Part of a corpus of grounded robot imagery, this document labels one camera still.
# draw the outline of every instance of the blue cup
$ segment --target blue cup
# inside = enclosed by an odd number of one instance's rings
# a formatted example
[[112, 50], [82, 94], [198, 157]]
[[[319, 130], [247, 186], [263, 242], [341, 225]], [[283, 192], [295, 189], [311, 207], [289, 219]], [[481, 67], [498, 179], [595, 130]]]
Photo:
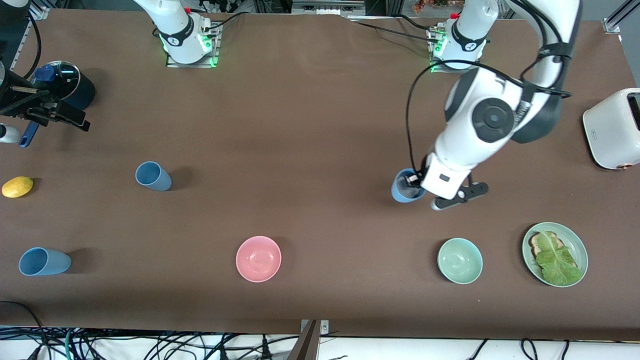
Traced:
[[43, 247], [27, 250], [18, 262], [18, 269], [26, 276], [60, 274], [69, 270], [70, 267], [69, 255]]
[[396, 175], [394, 183], [391, 184], [391, 196], [398, 202], [407, 203], [420, 199], [427, 193], [423, 188], [413, 188], [407, 184], [405, 176], [415, 175], [412, 168], [406, 168]]
[[163, 192], [171, 187], [171, 178], [155, 161], [140, 164], [136, 170], [136, 181], [152, 190]]

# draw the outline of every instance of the plate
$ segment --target plate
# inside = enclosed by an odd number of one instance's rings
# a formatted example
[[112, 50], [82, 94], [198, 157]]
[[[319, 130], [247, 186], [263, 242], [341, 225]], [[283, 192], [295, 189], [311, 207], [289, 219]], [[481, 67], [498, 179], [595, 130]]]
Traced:
[[[573, 257], [575, 264], [578, 265], [578, 269], [582, 272], [582, 277], [580, 277], [578, 281], [571, 285], [554, 285], [542, 278], [542, 270], [540, 269], [540, 266], [538, 266], [536, 258], [533, 257], [533, 251], [529, 245], [531, 237], [541, 231], [551, 231], [552, 233], [556, 233], [558, 238], [564, 243], [564, 246], [569, 249], [569, 253]], [[524, 258], [524, 263], [533, 275], [545, 284], [555, 286], [556, 288], [568, 288], [576, 285], [584, 278], [584, 275], [587, 273], [587, 268], [589, 267], [587, 249], [585, 249], [582, 240], [580, 240], [580, 238], [571, 229], [555, 222], [541, 222], [533, 225], [529, 231], [527, 231], [524, 239], [522, 240], [522, 257]]]

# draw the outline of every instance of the yellow lemon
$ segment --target yellow lemon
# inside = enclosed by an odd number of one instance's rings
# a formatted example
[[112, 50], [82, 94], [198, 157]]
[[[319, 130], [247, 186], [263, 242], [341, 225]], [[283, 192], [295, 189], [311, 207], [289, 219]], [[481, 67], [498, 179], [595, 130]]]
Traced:
[[14, 177], [2, 185], [2, 194], [6, 197], [21, 197], [31, 191], [33, 179], [26, 176]]

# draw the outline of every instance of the toaster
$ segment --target toaster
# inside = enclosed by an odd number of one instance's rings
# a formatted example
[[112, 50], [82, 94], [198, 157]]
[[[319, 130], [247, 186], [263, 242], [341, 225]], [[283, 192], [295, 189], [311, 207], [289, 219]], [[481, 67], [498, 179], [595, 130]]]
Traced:
[[598, 165], [626, 169], [640, 163], [640, 88], [620, 90], [582, 116]]

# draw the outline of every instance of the light green bowl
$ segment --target light green bowl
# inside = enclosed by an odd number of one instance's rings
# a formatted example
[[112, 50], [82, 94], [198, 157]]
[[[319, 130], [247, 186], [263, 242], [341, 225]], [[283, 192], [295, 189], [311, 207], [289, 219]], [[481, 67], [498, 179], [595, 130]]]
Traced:
[[456, 284], [466, 285], [477, 280], [482, 272], [480, 250], [467, 239], [448, 240], [438, 252], [438, 268], [442, 275]]
[[[582, 272], [582, 276], [578, 281], [571, 285], [553, 285], [542, 278], [542, 270], [540, 269], [540, 266], [538, 266], [536, 258], [533, 257], [533, 251], [531, 249], [531, 245], [529, 245], [529, 240], [541, 231], [551, 231], [552, 233], [556, 233], [558, 238], [562, 240], [565, 246], [568, 247], [569, 253], [573, 257], [573, 260], [575, 260], [575, 264], [578, 265], [578, 269]], [[587, 249], [584, 248], [582, 240], [580, 240], [580, 238], [571, 231], [571, 229], [555, 222], [541, 222], [540, 224], [533, 225], [529, 231], [527, 231], [524, 239], [522, 240], [522, 257], [524, 258], [524, 263], [527, 264], [527, 267], [533, 275], [545, 284], [555, 286], [556, 288], [568, 288], [569, 286], [576, 285], [584, 278], [584, 274], [587, 273], [587, 268], [589, 267]]]

